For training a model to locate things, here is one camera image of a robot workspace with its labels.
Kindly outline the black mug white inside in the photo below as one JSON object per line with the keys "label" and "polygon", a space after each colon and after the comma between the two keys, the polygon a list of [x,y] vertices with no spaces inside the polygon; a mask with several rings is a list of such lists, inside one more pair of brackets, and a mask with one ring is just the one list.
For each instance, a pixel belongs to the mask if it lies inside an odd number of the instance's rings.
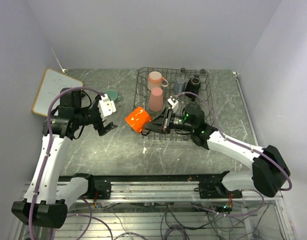
{"label": "black mug white inside", "polygon": [[200,87],[201,87],[201,80],[198,75],[195,75],[194,77],[189,79],[185,87],[185,92],[190,92],[198,95]]}

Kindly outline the orange mug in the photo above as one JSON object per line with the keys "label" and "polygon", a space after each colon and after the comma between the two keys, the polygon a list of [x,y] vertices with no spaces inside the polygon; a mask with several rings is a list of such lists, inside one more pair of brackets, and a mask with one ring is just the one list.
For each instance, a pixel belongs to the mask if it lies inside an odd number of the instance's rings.
{"label": "orange mug", "polygon": [[141,134],[144,126],[152,121],[152,117],[143,107],[139,106],[125,118],[125,121],[132,130]]}

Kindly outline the green mug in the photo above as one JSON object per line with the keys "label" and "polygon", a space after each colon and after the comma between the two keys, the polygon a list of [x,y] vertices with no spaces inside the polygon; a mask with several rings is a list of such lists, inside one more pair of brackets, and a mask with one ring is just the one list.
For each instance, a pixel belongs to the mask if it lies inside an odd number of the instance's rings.
{"label": "green mug", "polygon": [[119,102],[122,100],[122,97],[115,91],[115,90],[107,90],[106,94],[110,98],[111,101],[114,101],[115,103]]}

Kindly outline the blue grey plastic cup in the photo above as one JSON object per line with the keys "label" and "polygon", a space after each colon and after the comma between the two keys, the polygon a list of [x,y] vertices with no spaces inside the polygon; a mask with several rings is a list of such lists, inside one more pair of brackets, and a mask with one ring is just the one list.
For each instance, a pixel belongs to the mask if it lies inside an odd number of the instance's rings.
{"label": "blue grey plastic cup", "polygon": [[178,78],[175,83],[174,83],[174,86],[173,86],[173,90],[175,92],[175,94],[179,94],[179,93],[182,93],[185,89],[185,79],[180,77]]}

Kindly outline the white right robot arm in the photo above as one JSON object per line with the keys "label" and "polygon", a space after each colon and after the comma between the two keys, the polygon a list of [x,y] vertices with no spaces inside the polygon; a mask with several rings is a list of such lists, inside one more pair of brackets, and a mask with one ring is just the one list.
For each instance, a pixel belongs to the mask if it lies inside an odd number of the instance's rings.
{"label": "white right robot arm", "polygon": [[213,190],[220,198],[236,190],[256,190],[272,198],[290,181],[290,170],[275,146],[260,147],[225,135],[205,121],[205,112],[195,103],[187,104],[182,114],[166,107],[144,125],[144,130],[164,135],[172,130],[184,131],[198,147],[225,154],[248,167],[248,171],[226,173],[214,185]]}

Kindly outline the pink tumbler cup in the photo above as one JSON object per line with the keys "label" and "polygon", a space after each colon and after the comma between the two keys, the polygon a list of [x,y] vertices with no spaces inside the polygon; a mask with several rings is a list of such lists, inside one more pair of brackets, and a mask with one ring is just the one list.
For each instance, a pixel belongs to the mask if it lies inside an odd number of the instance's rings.
{"label": "pink tumbler cup", "polygon": [[149,109],[153,112],[159,112],[163,106],[163,90],[160,87],[154,87],[149,97]]}

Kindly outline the pink mug with handle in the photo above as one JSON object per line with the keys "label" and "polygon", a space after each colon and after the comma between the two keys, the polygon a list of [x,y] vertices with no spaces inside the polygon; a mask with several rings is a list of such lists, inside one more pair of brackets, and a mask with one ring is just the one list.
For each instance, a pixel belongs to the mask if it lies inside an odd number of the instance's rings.
{"label": "pink mug with handle", "polygon": [[158,71],[152,71],[148,74],[147,88],[151,91],[153,88],[166,88],[169,86],[169,82]]}

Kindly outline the yellow framed whiteboard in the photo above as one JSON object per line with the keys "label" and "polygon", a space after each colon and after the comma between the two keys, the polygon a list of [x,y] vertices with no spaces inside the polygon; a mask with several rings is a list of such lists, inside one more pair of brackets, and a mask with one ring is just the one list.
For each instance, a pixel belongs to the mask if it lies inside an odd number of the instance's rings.
{"label": "yellow framed whiteboard", "polygon": [[43,74],[31,111],[46,117],[49,106],[64,88],[82,87],[82,81],[67,76],[54,69],[47,68]]}

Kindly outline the aluminium mounting rail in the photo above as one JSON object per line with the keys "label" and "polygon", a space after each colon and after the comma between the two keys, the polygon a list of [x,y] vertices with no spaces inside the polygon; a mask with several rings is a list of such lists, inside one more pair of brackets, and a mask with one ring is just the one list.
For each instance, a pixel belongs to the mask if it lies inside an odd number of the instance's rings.
{"label": "aluminium mounting rail", "polygon": [[100,190],[90,188],[87,179],[74,177],[69,182],[57,182],[53,186],[43,184],[34,193],[34,184],[30,184],[24,194],[28,202],[54,204],[64,200],[71,206],[81,196],[93,200],[98,192],[98,199],[103,203],[137,203],[137,202],[195,202],[202,199],[200,193],[194,191],[197,182],[100,182]]}

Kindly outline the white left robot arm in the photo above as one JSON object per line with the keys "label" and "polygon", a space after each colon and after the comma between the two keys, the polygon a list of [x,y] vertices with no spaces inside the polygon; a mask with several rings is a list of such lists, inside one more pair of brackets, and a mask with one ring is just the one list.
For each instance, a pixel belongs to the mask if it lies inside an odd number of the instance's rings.
{"label": "white left robot arm", "polygon": [[92,125],[101,137],[117,127],[113,122],[104,125],[104,118],[116,111],[107,94],[97,91],[95,100],[87,107],[82,106],[82,93],[91,90],[83,86],[64,88],[48,107],[33,178],[23,200],[15,201],[11,207],[11,212],[31,228],[59,229],[77,199],[95,196],[95,180],[88,173],[76,173],[69,183],[58,187],[60,167],[76,139],[75,132]]}

